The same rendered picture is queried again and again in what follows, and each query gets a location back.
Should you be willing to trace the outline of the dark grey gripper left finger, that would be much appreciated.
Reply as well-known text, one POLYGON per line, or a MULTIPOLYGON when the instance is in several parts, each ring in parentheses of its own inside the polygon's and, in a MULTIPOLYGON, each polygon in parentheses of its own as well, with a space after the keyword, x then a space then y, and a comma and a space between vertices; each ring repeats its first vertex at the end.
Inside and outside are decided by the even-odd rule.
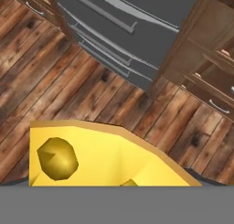
POLYGON ((28 186, 28 177, 0 184, 0 187, 10 187, 10 186, 28 186))

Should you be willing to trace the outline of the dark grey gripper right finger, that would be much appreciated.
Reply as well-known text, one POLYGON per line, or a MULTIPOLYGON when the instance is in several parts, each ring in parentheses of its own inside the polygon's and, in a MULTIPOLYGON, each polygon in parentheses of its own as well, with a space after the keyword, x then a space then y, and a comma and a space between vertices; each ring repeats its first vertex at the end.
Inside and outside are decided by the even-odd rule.
POLYGON ((198 182, 200 182, 203 186, 217 186, 217 187, 224 187, 225 184, 219 183, 215 180, 211 180, 209 178, 203 177, 196 171, 194 171, 192 168, 187 168, 186 171, 188 174, 190 174, 194 179, 196 179, 198 182))

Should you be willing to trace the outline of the yellow cheese wedge with holes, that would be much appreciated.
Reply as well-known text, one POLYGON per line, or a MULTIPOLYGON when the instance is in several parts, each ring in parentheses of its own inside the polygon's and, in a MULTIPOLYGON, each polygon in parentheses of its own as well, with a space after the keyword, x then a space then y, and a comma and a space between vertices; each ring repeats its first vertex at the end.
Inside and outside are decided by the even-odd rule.
POLYGON ((85 121, 30 124, 32 187, 198 187, 163 151, 123 127, 85 121))

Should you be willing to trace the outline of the brown wooden cupboards with drawers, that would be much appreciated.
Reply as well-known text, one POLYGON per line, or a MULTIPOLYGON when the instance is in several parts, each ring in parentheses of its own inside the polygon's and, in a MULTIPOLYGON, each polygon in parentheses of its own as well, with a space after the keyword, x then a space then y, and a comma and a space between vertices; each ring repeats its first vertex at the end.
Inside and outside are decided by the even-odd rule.
POLYGON ((197 0, 156 77, 234 122, 234 0, 197 0))

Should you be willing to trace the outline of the brown wooden cupboard run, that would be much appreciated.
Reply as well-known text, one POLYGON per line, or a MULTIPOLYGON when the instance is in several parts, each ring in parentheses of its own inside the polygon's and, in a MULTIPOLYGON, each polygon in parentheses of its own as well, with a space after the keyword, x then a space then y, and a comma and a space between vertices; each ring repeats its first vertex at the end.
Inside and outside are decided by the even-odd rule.
POLYGON ((73 39, 69 26, 56 0, 18 0, 22 5, 43 17, 51 25, 63 32, 68 38, 73 39))

